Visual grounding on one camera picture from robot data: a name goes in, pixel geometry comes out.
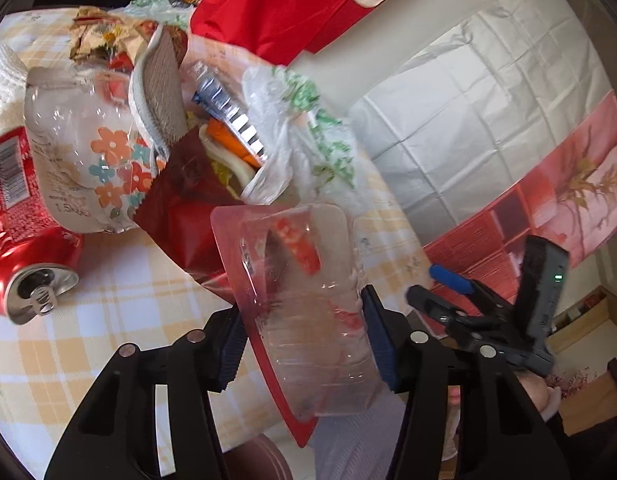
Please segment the person's right hand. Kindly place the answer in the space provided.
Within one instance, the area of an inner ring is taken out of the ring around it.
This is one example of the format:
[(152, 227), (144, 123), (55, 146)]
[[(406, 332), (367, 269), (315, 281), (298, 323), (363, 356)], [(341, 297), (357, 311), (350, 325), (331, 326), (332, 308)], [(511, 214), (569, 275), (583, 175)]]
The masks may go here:
[(519, 379), (520, 384), (545, 422), (558, 413), (561, 404), (561, 389), (559, 387), (549, 387), (543, 378), (530, 372), (517, 372), (515, 376)]

